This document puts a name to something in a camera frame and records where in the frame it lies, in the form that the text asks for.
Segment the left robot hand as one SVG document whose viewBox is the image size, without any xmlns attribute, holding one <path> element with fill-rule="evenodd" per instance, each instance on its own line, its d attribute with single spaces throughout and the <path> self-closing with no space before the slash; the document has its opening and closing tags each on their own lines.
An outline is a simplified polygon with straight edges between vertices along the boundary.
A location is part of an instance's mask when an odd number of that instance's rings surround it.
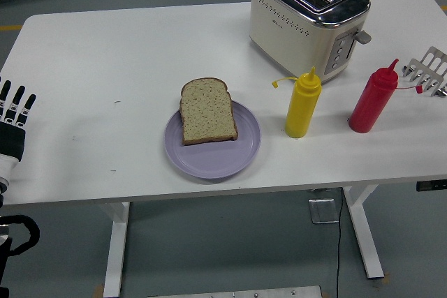
<svg viewBox="0 0 447 298">
<path fill-rule="evenodd" d="M 6 80 L 1 88 L 1 193 L 7 190 L 11 172 L 22 160 L 26 137 L 24 125 L 36 101 L 36 95 L 31 94 L 19 109 L 25 87 L 19 86 L 11 102 L 7 103 L 10 88 L 10 80 Z"/>
</svg>

